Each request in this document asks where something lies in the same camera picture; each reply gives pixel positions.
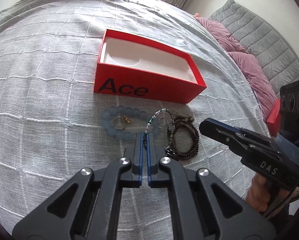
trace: silver screw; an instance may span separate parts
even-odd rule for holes
[[[169,157],[161,158],[161,163],[163,163],[163,164],[168,164],[170,162],[171,162],[171,158],[169,158]]]
[[[207,176],[209,174],[209,171],[208,169],[203,168],[198,171],[198,174],[201,176]]]
[[[125,157],[123,157],[123,158],[120,158],[119,159],[119,163],[120,164],[123,164],[123,165],[126,165],[126,164],[128,164],[128,163],[130,163],[131,162],[131,160],[129,159],[129,158],[125,158]]]
[[[91,174],[91,169],[90,168],[83,168],[83,169],[81,169],[81,174],[83,174],[84,176],[90,175]]]

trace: human hand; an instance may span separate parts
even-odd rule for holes
[[[260,174],[256,173],[251,181],[251,187],[247,191],[247,195],[245,197],[245,201],[258,212],[266,211],[271,197],[268,189],[265,187],[265,183],[266,179]],[[281,200],[283,200],[289,193],[289,191],[281,188],[278,192],[278,196]],[[282,208],[283,207],[276,210],[273,215],[278,214]]]

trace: quilted cushion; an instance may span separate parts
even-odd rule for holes
[[[262,71],[262,67],[254,55],[241,52],[229,52],[228,54],[235,61],[256,93],[261,106],[263,120],[266,121],[274,107],[276,95]]]
[[[209,19],[221,22],[257,58],[277,95],[281,86],[299,80],[299,58],[280,33],[262,18],[228,0]]]
[[[196,17],[196,20],[208,30],[219,42],[222,48],[227,51],[239,51],[248,53],[247,50],[231,35],[231,33],[219,22],[206,18]]]

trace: gray textured fabric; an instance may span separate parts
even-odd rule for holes
[[[94,94],[106,28],[138,34],[189,53],[207,89],[187,105]],[[110,106],[147,113],[166,107],[268,134],[256,98],[233,60],[188,13],[159,0],[26,0],[0,13],[0,222],[9,231],[83,167],[99,169],[131,142],[108,136],[101,112]],[[127,130],[144,131],[132,118]],[[166,136],[156,143],[166,145]],[[187,133],[177,134],[186,150]],[[165,189],[143,185],[122,196],[117,239],[172,239]],[[182,162],[207,167],[239,196],[254,172],[227,146],[200,137],[199,153]]]
[[[281,86],[299,80],[299,58],[280,33],[262,18],[228,0],[210,19],[221,22],[258,59],[278,96]]]

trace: gray pillow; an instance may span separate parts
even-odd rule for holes
[[[263,68],[279,96],[281,86],[299,80],[299,58],[288,42],[269,23],[234,0],[209,18],[221,22]]]

